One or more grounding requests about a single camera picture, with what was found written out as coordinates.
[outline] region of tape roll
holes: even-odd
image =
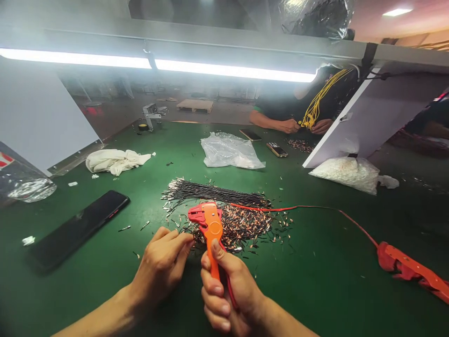
[[[149,131],[148,124],[139,124],[139,131]]]

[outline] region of black smartphone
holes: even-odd
[[[240,132],[244,134],[250,141],[262,140],[256,133],[252,132],[250,129],[240,129]]]
[[[282,149],[279,145],[276,143],[267,143],[268,148],[279,158],[285,158],[289,154]]]
[[[32,245],[28,251],[28,262],[39,272],[54,270],[129,202],[126,195],[114,190],[103,194]]]

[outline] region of person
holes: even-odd
[[[298,122],[302,122],[310,103],[338,71],[340,69],[334,67],[321,68],[312,83],[298,83],[293,90],[266,89],[266,93],[262,93],[254,104],[249,116],[250,122],[264,129],[287,134],[298,132],[301,128]],[[333,124],[341,106],[346,105],[357,88],[355,70],[334,84],[320,101],[319,117],[311,133],[323,136]]]
[[[133,281],[54,336],[113,336],[130,330],[178,284],[193,244],[192,234],[159,228],[145,249]],[[228,273],[238,306],[232,307],[223,284],[212,278],[205,252],[201,259],[201,293],[205,314],[213,328],[237,337],[317,336],[264,296],[243,261],[221,249],[216,239],[212,242],[212,254]]]
[[[420,136],[449,139],[449,94],[441,95],[411,120],[405,130]]]

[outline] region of red cable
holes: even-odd
[[[324,208],[324,209],[330,209],[330,210],[333,210],[333,211],[338,211],[338,212],[340,212],[341,214],[343,214],[346,218],[348,218],[349,220],[351,220],[357,227],[359,227],[360,230],[361,230],[362,232],[365,233],[365,235],[368,237],[368,239],[370,239],[371,242],[376,246],[376,248],[379,247],[379,244],[376,242],[376,240],[374,240],[374,239],[372,238],[372,236],[369,235],[368,232],[367,232],[365,229],[363,229],[362,226],[360,226],[360,225],[359,225],[355,220],[353,220],[349,215],[347,215],[347,214],[344,213],[342,210],[339,210],[339,209],[337,209],[337,208],[331,208],[331,207],[325,207],[325,206],[304,206],[304,205],[297,205],[297,206],[293,206],[293,207],[285,207],[285,208],[275,208],[275,209],[271,209],[271,208],[246,207],[246,206],[242,206],[242,205],[238,205],[238,204],[231,204],[231,205],[232,205],[232,206],[235,206],[235,207],[240,207],[240,208],[245,208],[245,209],[249,209],[249,210],[253,210],[253,211],[260,211],[260,212],[283,212],[283,211],[292,210],[292,209],[299,208],[299,207],[302,207],[302,208]]]

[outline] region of ceiling light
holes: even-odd
[[[387,12],[383,15],[384,16],[398,16],[398,15],[402,15],[405,13],[409,13],[411,11],[412,11],[412,9],[398,8],[398,9],[392,10],[390,12]]]
[[[312,82],[317,76],[315,73],[294,73],[281,70],[267,70],[257,68],[245,68],[239,66],[220,66],[205,63],[193,63],[182,61],[170,61],[157,59],[156,66],[159,70],[171,70],[186,73],[202,73],[209,75],[222,75],[245,77],[259,80],[275,80],[287,82]]]
[[[8,59],[16,59],[23,61],[151,69],[148,59],[136,57],[77,54],[77,53],[67,53],[58,51],[3,49],[3,48],[0,48],[0,55]],[[157,68],[160,70],[245,77],[259,80],[309,83],[312,82],[317,76],[317,72],[296,73],[281,70],[267,70],[267,69],[246,68],[239,66],[220,66],[205,63],[170,61],[162,59],[157,59],[155,60],[155,62]]]
[[[91,55],[57,51],[31,51],[24,49],[2,48],[0,48],[0,55],[7,59],[16,59],[22,61],[151,69],[148,59],[125,56]]]

